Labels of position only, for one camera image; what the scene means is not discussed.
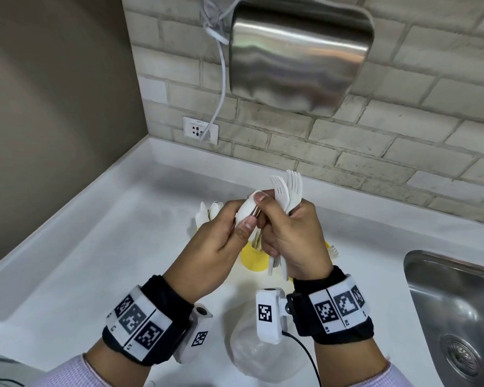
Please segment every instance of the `outlet cover plate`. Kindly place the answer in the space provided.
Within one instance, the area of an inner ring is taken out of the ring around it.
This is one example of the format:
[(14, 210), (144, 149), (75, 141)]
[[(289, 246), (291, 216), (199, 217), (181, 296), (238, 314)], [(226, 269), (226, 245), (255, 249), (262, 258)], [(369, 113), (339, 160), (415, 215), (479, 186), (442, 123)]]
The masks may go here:
[[(199, 140), (203, 131), (207, 128), (209, 122), (201, 121), (187, 116), (183, 117), (183, 133), (185, 137)], [(209, 139), (204, 142), (208, 142), (213, 145), (219, 143), (219, 125), (213, 124), (209, 130)]]

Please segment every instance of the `sink drain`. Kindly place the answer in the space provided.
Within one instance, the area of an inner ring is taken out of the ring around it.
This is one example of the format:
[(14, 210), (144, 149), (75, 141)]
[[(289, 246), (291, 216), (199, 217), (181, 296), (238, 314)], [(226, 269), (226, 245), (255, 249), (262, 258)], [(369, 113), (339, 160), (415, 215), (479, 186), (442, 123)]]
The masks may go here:
[(445, 334), (440, 344), (448, 363), (460, 376), (470, 381), (479, 377), (482, 370), (480, 357), (469, 343), (453, 334)]

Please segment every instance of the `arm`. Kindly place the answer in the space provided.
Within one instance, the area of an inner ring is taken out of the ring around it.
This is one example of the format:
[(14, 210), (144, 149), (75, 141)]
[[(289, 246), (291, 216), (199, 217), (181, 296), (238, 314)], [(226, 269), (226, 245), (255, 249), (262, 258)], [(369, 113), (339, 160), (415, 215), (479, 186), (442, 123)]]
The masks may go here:
[[(201, 226), (163, 275), (181, 299), (194, 304), (226, 280), (257, 224), (255, 217), (248, 217), (232, 231), (235, 214), (243, 202), (227, 202), (213, 221)], [(99, 339), (84, 357), (71, 359), (32, 387), (142, 387), (150, 370)]]
[[(303, 200), (289, 217), (271, 197), (273, 191), (266, 193), (254, 197), (265, 213), (258, 218), (258, 227), (263, 231), (263, 250), (273, 257), (280, 254), (285, 257), (296, 289), (297, 280), (308, 284), (327, 278), (333, 264), (315, 206)], [(374, 339), (342, 345), (315, 343), (315, 354), (323, 387), (356, 384), (383, 373), (389, 366)]]

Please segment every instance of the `stainless steel sink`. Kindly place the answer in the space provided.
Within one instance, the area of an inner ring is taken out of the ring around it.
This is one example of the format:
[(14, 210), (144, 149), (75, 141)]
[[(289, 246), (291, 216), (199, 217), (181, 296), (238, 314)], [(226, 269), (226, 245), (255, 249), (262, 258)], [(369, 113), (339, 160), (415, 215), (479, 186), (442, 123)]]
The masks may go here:
[(445, 387), (484, 386), (484, 267), (413, 251), (404, 269)]

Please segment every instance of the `sleeve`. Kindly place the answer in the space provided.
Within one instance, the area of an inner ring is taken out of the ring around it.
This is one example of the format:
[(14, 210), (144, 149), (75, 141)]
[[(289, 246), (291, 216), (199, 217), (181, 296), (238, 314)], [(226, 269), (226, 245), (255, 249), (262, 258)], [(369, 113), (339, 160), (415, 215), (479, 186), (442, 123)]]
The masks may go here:
[(351, 387), (414, 387), (413, 384), (393, 364), (380, 375)]
[(88, 365), (84, 355), (72, 358), (28, 387), (111, 387)]

